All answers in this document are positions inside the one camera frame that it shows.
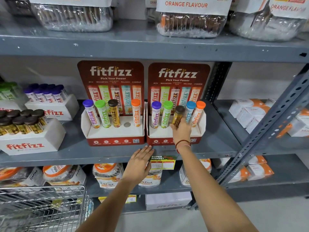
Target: floor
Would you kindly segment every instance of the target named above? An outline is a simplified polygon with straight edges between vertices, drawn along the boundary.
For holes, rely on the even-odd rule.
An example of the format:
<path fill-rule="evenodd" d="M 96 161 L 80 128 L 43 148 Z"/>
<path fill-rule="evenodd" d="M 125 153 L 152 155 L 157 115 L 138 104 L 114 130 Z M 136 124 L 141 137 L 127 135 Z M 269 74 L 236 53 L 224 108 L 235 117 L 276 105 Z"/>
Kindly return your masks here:
<path fill-rule="evenodd" d="M 259 232 L 308 232 L 309 199 L 303 197 L 239 203 Z M 116 232 L 207 231 L 199 211 L 174 209 L 127 214 Z"/>

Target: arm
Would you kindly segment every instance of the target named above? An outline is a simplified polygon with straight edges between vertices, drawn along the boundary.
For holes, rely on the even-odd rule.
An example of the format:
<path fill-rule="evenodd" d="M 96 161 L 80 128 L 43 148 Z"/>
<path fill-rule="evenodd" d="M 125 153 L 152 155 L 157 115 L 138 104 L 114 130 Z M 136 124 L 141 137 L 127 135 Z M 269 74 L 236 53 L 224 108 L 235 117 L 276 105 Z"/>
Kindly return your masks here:
<path fill-rule="evenodd" d="M 151 146 L 145 146 L 142 150 L 138 149 L 134 152 L 115 189 L 76 232 L 115 231 L 121 210 L 130 192 L 148 175 L 151 169 L 151 163 L 147 164 L 147 162 L 153 152 Z"/>
<path fill-rule="evenodd" d="M 179 128 L 171 125 L 173 139 L 190 141 L 191 126 L 181 119 Z M 180 142 L 177 149 L 209 232 L 258 232 L 237 203 L 222 189 L 196 158 L 191 148 Z"/>

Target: orange cap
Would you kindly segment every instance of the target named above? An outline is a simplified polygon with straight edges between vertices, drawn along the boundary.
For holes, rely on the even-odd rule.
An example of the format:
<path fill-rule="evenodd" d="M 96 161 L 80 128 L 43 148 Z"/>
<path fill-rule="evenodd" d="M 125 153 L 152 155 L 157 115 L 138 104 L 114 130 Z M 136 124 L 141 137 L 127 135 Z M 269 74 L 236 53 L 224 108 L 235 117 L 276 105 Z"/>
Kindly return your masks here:
<path fill-rule="evenodd" d="M 203 101 L 197 101 L 196 102 L 196 107 L 198 109 L 204 109 L 206 107 L 206 103 L 204 103 Z"/>
<path fill-rule="evenodd" d="M 107 173 L 111 171 L 116 166 L 116 163 L 114 164 L 94 164 L 95 170 L 97 170 L 99 173 Z"/>
<path fill-rule="evenodd" d="M 135 98 L 135 99 L 132 99 L 132 100 L 131 100 L 131 104 L 132 104 L 132 106 L 134 106 L 134 107 L 138 107 L 138 106 L 141 105 L 141 101 L 140 101 L 139 99 Z"/>
<path fill-rule="evenodd" d="M 1 169 L 0 170 L 0 181 L 14 176 L 21 169 L 22 169 L 22 167 Z"/>
<path fill-rule="evenodd" d="M 44 175 L 56 177 L 68 170 L 72 165 L 48 165 L 43 167 Z"/>

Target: shopping cart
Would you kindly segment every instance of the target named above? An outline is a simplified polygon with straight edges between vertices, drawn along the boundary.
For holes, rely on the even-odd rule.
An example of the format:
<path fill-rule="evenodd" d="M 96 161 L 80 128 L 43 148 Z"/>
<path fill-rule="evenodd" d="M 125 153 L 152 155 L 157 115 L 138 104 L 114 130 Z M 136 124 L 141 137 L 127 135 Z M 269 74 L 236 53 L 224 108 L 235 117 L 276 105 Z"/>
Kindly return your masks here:
<path fill-rule="evenodd" d="M 81 185 L 0 188 L 1 232 L 71 232 L 92 211 Z"/>

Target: forearm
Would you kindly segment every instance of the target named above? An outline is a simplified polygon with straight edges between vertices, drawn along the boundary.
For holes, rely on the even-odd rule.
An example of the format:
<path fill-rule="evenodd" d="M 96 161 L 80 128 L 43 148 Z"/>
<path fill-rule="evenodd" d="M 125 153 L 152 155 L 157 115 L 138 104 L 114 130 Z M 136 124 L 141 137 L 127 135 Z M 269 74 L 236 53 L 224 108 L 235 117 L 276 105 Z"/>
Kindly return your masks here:
<path fill-rule="evenodd" d="M 122 208 L 133 187 L 120 181 L 116 188 L 90 215 L 90 217 L 76 230 L 76 232 L 114 232 Z"/>
<path fill-rule="evenodd" d="M 256 232 L 238 204 L 218 185 L 191 149 L 185 146 L 180 153 L 208 231 Z"/>

